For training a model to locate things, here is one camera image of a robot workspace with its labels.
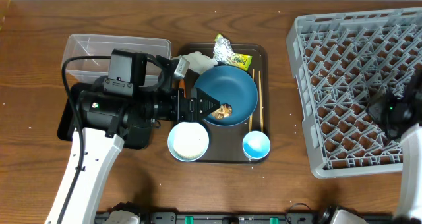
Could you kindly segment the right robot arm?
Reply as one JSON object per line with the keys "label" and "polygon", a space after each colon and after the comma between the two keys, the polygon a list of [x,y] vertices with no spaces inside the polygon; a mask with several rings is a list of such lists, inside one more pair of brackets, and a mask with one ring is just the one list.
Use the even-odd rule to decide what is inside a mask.
{"label": "right robot arm", "polygon": [[389,140],[400,142],[403,152],[399,204],[393,223],[421,222],[421,70],[406,86],[403,96],[392,92],[375,96],[366,108],[372,121]]}

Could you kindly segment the large blue bowl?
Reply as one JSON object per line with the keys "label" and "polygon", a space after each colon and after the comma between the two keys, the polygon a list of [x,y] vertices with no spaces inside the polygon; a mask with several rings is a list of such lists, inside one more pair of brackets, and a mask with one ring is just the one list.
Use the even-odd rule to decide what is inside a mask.
{"label": "large blue bowl", "polygon": [[208,115],[204,120],[216,126],[235,126],[245,122],[251,110],[251,94],[255,93],[255,105],[258,104],[258,89],[251,76],[233,66],[222,65],[207,70],[199,76],[194,84],[221,104],[228,104],[233,112],[230,117],[217,120]]}

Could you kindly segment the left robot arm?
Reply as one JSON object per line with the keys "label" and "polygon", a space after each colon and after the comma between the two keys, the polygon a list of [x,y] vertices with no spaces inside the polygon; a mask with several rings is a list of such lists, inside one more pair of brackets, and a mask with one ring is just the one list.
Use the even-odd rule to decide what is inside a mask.
{"label": "left robot arm", "polygon": [[184,58],[114,49],[107,56],[108,74],[72,95],[66,59],[61,76],[71,110],[71,154],[47,223],[93,223],[104,186],[123,148],[143,149],[156,123],[199,122],[217,110],[220,102],[199,88],[191,98],[173,87],[178,70],[187,70]]}

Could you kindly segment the light blue cup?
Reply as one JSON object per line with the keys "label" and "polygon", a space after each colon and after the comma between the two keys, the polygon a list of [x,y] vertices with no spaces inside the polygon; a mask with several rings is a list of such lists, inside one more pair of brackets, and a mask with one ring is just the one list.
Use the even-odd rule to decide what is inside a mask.
{"label": "light blue cup", "polygon": [[270,153],[271,143],[269,137],[260,131],[248,132],[242,141],[244,155],[250,160],[258,160]]}

